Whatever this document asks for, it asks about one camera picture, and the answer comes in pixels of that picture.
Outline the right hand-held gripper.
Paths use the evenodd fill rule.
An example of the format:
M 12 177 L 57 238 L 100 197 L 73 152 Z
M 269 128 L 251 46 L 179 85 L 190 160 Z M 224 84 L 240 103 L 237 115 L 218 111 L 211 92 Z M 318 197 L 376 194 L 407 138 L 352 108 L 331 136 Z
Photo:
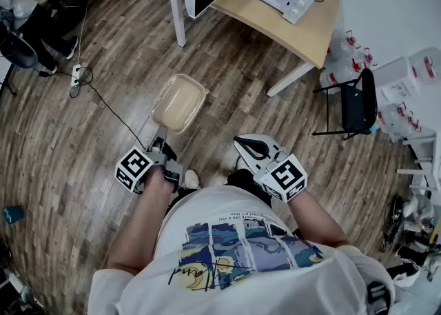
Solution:
M 298 159 L 263 134 L 234 137 L 234 147 L 246 165 L 255 172 L 254 181 L 283 203 L 292 200 L 307 184 L 307 173 Z

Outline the teal cup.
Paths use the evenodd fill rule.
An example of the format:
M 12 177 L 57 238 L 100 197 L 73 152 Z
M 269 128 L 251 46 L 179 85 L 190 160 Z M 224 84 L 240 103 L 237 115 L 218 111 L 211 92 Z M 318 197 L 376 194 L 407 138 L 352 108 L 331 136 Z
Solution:
M 8 225 L 13 225 L 14 223 L 24 219 L 23 208 L 19 205 L 4 207 L 3 216 Z

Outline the white power strip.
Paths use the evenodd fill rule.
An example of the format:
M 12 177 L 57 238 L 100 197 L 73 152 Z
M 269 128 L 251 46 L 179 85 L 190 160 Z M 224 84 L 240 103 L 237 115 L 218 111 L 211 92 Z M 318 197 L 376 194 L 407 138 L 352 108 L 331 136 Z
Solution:
M 73 66 L 71 73 L 71 83 L 70 83 L 72 88 L 79 84 L 79 79 L 81 78 L 81 70 L 82 70 L 81 64 L 76 64 Z

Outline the person's left forearm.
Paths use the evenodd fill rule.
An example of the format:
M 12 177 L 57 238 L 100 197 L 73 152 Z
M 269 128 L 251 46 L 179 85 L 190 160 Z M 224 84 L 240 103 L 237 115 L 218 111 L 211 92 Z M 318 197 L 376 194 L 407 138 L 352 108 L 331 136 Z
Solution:
M 123 270 L 135 276 L 148 266 L 173 190 L 174 185 L 165 180 L 161 166 L 147 171 L 143 193 L 110 248 L 107 269 Z

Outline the black office chair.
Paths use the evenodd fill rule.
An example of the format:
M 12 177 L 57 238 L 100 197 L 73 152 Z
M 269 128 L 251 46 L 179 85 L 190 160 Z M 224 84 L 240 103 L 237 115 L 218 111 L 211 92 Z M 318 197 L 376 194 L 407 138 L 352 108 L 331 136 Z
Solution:
M 37 53 L 15 29 L 14 21 L 13 12 L 0 7 L 0 55 L 19 68 L 33 69 L 38 63 Z

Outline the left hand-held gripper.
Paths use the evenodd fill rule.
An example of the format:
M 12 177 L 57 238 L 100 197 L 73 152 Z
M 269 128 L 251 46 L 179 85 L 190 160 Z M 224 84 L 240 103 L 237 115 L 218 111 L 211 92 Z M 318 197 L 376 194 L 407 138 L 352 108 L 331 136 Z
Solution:
M 183 183 L 183 166 L 176 161 L 176 155 L 166 143 L 168 129 L 160 126 L 147 152 L 134 146 L 116 164 L 115 179 L 129 192 L 143 192 L 145 175 L 151 167 L 162 168 L 164 179 L 174 184 L 176 192 Z

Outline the white metal rack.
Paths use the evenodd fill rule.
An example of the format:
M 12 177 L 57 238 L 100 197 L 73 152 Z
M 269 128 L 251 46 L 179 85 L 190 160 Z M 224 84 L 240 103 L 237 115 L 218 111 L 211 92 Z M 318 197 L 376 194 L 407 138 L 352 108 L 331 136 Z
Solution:
M 401 165 L 397 174 L 411 176 L 413 192 L 430 194 L 434 205 L 441 206 L 441 131 L 421 126 L 400 145 L 412 155 L 412 162 Z

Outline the person's black trousers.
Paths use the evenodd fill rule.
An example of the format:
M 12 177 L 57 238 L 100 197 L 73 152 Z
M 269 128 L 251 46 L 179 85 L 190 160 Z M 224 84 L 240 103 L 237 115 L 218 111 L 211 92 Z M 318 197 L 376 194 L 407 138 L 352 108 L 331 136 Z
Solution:
M 255 183 L 253 174 L 248 169 L 241 168 L 233 171 L 227 177 L 227 182 L 224 184 L 224 186 L 233 186 L 249 192 L 256 198 L 260 199 L 263 203 L 268 205 L 270 208 L 272 208 L 271 196 Z M 186 196 L 199 190 L 187 189 L 186 187 L 179 188 L 178 196 L 174 198 L 173 201 L 170 203 L 165 214 L 168 214 L 171 209 Z

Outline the person's right forearm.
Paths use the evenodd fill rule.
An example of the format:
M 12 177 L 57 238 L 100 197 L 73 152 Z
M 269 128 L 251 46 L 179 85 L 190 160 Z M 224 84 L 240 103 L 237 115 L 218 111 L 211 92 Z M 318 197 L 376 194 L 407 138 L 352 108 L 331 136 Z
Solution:
M 288 206 L 307 241 L 334 248 L 349 244 L 339 224 L 307 190 L 291 199 Z

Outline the black folding chair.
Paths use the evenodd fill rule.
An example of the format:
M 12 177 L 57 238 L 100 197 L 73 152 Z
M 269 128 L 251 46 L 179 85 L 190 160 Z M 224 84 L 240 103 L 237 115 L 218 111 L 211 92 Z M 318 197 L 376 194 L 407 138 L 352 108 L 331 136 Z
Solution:
M 327 125 L 325 132 L 313 132 L 313 136 L 346 134 L 344 141 L 359 134 L 369 135 L 374 126 L 378 102 L 373 72 L 365 68 L 356 79 L 316 89 L 313 93 L 340 88 L 342 130 L 329 130 L 329 99 L 326 99 Z

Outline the light wooden table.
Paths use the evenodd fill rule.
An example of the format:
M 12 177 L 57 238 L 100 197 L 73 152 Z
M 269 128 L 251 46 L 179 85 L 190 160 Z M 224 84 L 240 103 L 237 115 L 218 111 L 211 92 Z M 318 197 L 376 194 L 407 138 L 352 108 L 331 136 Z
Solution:
M 313 68 L 325 64 L 338 20 L 340 0 L 314 2 L 295 24 L 261 0 L 215 0 L 211 7 L 263 33 L 300 58 L 298 65 L 268 91 L 273 97 Z

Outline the person's left white shoe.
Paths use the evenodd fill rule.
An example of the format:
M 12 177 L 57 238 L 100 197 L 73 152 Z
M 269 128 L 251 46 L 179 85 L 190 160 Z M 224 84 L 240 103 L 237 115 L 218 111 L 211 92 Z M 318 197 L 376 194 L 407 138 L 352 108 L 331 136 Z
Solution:
M 187 170 L 185 172 L 184 184 L 187 189 L 199 190 L 201 188 L 199 177 L 193 170 Z

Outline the cluttered equipment pile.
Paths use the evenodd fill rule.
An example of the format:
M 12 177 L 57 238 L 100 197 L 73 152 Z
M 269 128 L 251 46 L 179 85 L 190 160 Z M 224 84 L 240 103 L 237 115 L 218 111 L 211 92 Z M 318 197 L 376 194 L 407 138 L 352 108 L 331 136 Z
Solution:
M 436 227 L 434 219 L 435 208 L 428 196 L 393 198 L 380 251 L 396 250 L 401 264 L 387 271 L 398 287 L 410 287 L 422 271 L 427 271 L 431 282 L 441 271 L 441 227 Z

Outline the white printed t-shirt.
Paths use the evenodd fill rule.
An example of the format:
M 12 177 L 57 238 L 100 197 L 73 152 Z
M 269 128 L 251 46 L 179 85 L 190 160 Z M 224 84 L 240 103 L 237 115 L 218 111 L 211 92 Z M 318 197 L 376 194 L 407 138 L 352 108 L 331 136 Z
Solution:
M 267 204 L 224 185 L 192 192 L 167 213 L 139 274 L 97 271 L 88 314 L 375 315 L 395 295 L 377 260 L 297 238 Z

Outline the beige plastic tray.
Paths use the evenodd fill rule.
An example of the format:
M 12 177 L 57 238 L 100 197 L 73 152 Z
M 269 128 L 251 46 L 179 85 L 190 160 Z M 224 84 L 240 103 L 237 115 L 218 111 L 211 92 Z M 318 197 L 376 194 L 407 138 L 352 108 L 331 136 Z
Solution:
M 152 107 L 151 118 L 173 135 L 192 124 L 206 99 L 205 88 L 185 74 L 175 74 L 162 87 Z

